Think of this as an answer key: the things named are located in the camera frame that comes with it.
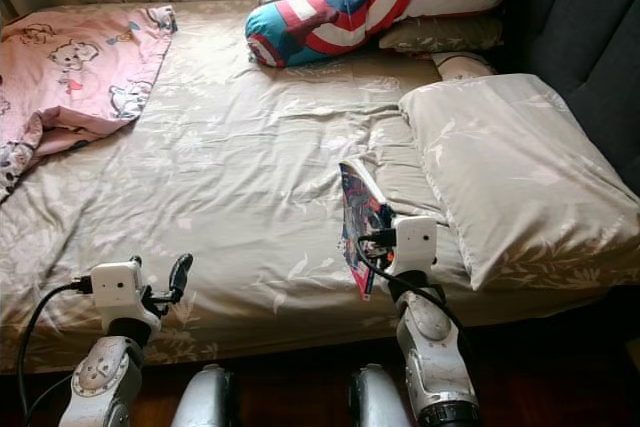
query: cartoon print blanket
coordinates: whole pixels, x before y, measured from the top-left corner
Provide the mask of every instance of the cartoon print blanket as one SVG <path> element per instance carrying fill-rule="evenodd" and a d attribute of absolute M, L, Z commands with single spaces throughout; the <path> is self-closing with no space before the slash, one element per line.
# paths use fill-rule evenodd
<path fill-rule="evenodd" d="M 406 17 L 471 15 L 502 0 L 281 0 L 247 19 L 247 43 L 257 60 L 296 65 L 352 51 Z"/>
<path fill-rule="evenodd" d="M 177 26 L 171 6 L 39 12 L 0 44 L 0 201 L 42 157 L 137 119 Z"/>

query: star and stripes pillow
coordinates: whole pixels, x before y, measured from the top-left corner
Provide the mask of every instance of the star and stripes pillow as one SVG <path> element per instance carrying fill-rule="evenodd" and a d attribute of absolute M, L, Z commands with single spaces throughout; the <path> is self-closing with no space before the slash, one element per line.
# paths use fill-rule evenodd
<path fill-rule="evenodd" d="M 352 51 L 407 17 L 473 15 L 502 0 L 281 0 L 247 19 L 246 37 L 259 62 L 284 67 Z"/>

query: pink blanket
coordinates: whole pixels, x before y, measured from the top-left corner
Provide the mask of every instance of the pink blanket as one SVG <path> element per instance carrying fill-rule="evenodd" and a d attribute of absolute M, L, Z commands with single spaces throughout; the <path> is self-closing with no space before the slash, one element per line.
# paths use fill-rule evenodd
<path fill-rule="evenodd" d="M 2 31 L 0 201 L 43 156 L 137 119 L 177 30 L 170 6 L 41 12 Z"/>

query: bed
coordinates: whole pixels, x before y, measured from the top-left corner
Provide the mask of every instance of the bed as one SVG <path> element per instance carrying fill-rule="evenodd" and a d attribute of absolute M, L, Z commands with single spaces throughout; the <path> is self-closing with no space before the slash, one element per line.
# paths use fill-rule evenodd
<path fill-rule="evenodd" d="M 627 37 L 637 38 L 634 2 L 621 25 L 631 29 Z M 0 206 L 2 372 L 14 368 L 18 338 L 37 299 L 97 263 L 132 255 L 142 256 L 154 288 L 166 285 L 178 255 L 195 256 L 184 300 L 148 347 L 152 364 L 393 335 L 397 315 L 385 286 L 376 284 L 370 302 L 360 300 L 338 250 L 337 164 L 354 154 L 366 156 L 398 213 L 426 214 L 444 224 L 397 106 L 404 94 L 439 81 L 439 74 L 430 62 L 366 47 L 314 64 L 260 66 L 242 42 L 252 7 L 245 1 L 174 4 L 179 32 L 135 126 L 48 158 Z M 554 30 L 540 37 L 533 47 L 496 57 L 496 64 L 513 68 L 524 58 L 526 71 L 556 84 L 558 74 L 547 72 L 540 57 L 571 36 Z M 607 42 L 600 42 L 607 45 L 604 53 L 620 58 L 612 51 L 620 48 L 617 40 Z M 523 52 L 528 56 L 511 55 Z M 638 56 L 624 58 L 629 64 Z M 640 71 L 627 64 L 624 85 Z M 599 82 L 599 65 L 587 87 Z M 578 106 L 574 112 L 581 122 L 599 121 L 600 114 L 593 117 L 582 107 L 591 101 L 579 97 L 580 88 L 559 85 L 572 109 Z M 601 100 L 614 105 L 616 94 L 596 85 Z M 572 95 L 578 96 L 574 102 Z M 612 108 L 631 114 L 623 128 L 627 134 L 616 145 L 599 139 L 598 146 L 637 187 L 640 147 L 627 130 L 637 132 L 637 108 L 628 99 Z M 625 142 L 635 146 L 635 160 L 628 160 L 629 149 L 624 158 L 616 150 Z M 548 316 L 608 290 L 474 291 L 454 234 L 446 225 L 438 229 L 433 279 L 466 325 Z M 75 366 L 99 332 L 89 298 L 60 296 L 32 339 L 29 370 Z"/>

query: comic book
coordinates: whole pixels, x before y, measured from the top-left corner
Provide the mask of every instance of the comic book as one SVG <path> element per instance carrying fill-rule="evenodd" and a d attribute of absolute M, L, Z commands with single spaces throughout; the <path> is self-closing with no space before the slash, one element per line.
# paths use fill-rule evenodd
<path fill-rule="evenodd" d="M 391 227 L 393 210 L 364 163 L 358 159 L 340 162 L 344 220 L 341 244 L 344 258 L 364 300 L 373 290 L 374 272 L 362 261 L 356 242 L 362 235 Z"/>

